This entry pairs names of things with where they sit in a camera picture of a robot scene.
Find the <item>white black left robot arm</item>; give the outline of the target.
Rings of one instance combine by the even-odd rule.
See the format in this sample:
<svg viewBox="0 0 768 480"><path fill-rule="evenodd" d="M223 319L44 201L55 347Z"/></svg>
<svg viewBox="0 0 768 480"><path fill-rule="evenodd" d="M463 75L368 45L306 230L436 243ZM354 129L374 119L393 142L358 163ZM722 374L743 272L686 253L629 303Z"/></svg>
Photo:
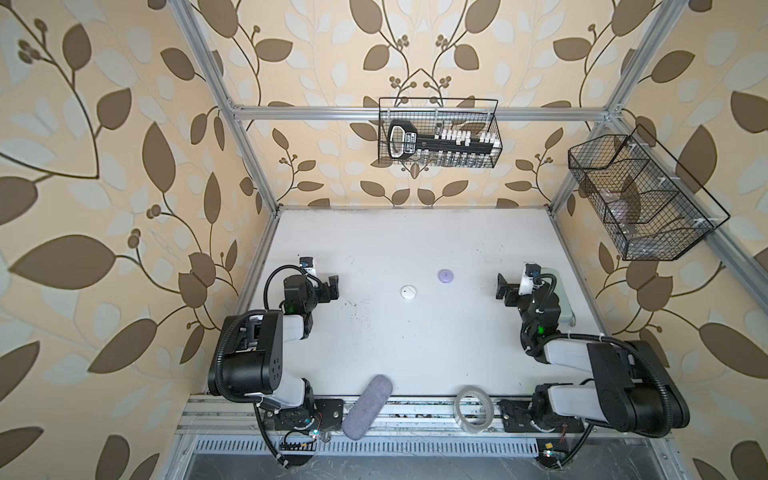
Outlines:
<svg viewBox="0 0 768 480"><path fill-rule="evenodd" d="M301 257L282 265L267 278L269 292L277 274L293 270L283 280L284 299L275 309L264 307L225 319L208 373L208 390L234 403L251 403L275 414L312 417L315 400L310 382L285 371L284 345L307 339L313 311L339 298L339 278L315 276L314 259Z"/></svg>

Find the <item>white round earbud case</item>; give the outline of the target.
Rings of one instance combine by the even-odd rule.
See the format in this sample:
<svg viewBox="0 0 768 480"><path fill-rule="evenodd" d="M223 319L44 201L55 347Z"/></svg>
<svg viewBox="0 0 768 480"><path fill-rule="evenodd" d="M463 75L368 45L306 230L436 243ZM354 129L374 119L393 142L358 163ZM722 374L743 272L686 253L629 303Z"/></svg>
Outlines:
<svg viewBox="0 0 768 480"><path fill-rule="evenodd" d="M404 285L400 289L400 295L401 297L406 301L412 301L417 296L417 289L413 285Z"/></svg>

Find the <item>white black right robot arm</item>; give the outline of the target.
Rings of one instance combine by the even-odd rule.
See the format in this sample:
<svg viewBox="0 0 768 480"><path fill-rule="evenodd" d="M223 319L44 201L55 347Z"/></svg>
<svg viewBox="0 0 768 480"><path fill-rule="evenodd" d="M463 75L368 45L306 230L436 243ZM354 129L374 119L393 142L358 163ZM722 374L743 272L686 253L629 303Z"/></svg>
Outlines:
<svg viewBox="0 0 768 480"><path fill-rule="evenodd" d="M578 384L540 384L527 404L500 402L512 428L552 432L569 425L583 430L591 424L661 438L687 427L689 406L648 342L561 331L565 298L557 293L557 282L555 274L543 273L534 264L518 283L497 278L496 298L520 315L523 352L538 363L588 376Z"/></svg>

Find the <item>purple earbud charging case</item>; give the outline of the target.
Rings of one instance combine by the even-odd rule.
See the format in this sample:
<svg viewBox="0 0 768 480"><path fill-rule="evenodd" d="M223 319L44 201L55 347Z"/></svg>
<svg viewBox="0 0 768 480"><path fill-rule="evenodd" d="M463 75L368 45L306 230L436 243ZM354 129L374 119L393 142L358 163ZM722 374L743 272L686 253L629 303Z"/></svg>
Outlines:
<svg viewBox="0 0 768 480"><path fill-rule="evenodd" d="M438 272L438 279L444 284L449 284L454 280L454 274L449 269L441 269Z"/></svg>

